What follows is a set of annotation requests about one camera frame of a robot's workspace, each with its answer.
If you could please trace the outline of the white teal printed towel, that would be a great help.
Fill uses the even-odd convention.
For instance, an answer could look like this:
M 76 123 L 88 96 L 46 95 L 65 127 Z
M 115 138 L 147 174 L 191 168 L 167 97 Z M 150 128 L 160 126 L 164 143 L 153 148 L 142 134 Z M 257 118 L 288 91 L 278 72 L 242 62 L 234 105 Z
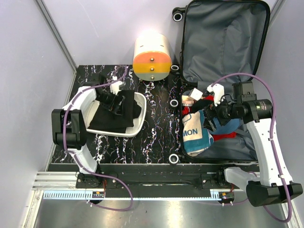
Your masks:
M 183 147 L 188 156 L 195 157 L 207 150 L 214 139 L 208 129 L 203 127 L 205 116 L 202 110 L 183 117 Z

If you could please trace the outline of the blue cloth garment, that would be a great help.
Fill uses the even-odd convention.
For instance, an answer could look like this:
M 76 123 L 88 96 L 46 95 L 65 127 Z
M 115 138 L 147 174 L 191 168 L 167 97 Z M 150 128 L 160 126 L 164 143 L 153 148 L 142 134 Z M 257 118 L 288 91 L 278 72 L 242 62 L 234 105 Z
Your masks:
M 230 134 L 240 126 L 239 119 L 231 119 L 224 126 L 220 125 L 219 120 L 217 118 L 214 118 L 213 121 L 215 123 L 216 130 L 215 131 L 209 130 L 209 132 L 213 135 Z

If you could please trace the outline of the white plastic basin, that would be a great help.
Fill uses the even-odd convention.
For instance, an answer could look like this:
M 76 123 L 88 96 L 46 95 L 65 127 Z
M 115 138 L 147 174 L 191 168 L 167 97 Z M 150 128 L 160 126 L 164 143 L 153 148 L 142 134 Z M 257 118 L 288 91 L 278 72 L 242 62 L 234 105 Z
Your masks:
M 106 136 L 113 136 L 113 137 L 135 137 L 140 130 L 142 129 L 145 115 L 146 115 L 146 109 L 147 109 L 147 100 L 146 97 L 138 92 L 134 93 L 134 100 L 137 102 L 137 104 L 141 107 L 141 113 L 138 118 L 133 119 L 133 127 L 127 127 L 125 133 L 113 133 L 110 131 L 100 131 L 95 128 L 89 128 L 89 125 L 92 121 L 92 119 L 96 116 L 96 111 L 99 107 L 98 101 L 93 101 L 88 106 L 87 110 L 84 112 L 84 122 L 86 126 L 86 130 L 89 133 L 99 134 L 99 135 L 106 135 Z

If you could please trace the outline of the black white space suitcase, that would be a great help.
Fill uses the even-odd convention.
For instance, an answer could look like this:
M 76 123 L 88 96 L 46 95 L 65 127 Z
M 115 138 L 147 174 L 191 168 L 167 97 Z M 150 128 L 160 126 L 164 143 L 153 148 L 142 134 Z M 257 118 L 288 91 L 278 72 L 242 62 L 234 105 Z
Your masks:
M 176 7 L 183 36 L 180 69 L 184 89 L 206 89 L 219 81 L 225 92 L 232 84 L 251 81 L 257 72 L 270 21 L 262 0 L 193 0 Z

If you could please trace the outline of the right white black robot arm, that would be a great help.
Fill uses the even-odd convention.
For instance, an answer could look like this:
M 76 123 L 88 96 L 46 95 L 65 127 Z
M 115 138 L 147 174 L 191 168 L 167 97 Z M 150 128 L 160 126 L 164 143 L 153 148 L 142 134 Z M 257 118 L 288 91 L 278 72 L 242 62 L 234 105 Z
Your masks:
M 246 126 L 256 151 L 260 176 L 255 177 L 239 167 L 226 168 L 218 174 L 216 184 L 227 188 L 234 184 L 246 192 L 252 206 L 260 207 L 286 203 L 303 193 L 300 183 L 295 183 L 286 168 L 273 121 L 274 106 L 268 99 L 258 99 L 253 83 L 233 85 L 233 99 L 225 99 L 224 87 L 213 84 L 207 92 L 213 94 L 214 103 L 204 108 L 204 127 L 216 130 L 215 119 L 224 126 L 232 119 L 241 119 Z

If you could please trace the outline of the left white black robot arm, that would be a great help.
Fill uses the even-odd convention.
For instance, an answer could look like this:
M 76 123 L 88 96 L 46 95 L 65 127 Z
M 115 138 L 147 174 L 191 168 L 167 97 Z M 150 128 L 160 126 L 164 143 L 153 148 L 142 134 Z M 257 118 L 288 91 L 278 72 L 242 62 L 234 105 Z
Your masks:
M 106 186 L 107 176 L 102 174 L 100 165 L 92 157 L 87 146 L 87 129 L 83 114 L 89 105 L 98 100 L 103 109 L 121 116 L 125 96 L 119 94 L 123 76 L 112 82 L 105 82 L 101 74 L 96 80 L 78 88 L 76 95 L 61 109 L 51 113 L 52 137 L 55 145 L 61 146 L 72 156 L 79 167 L 78 182 L 98 188 Z

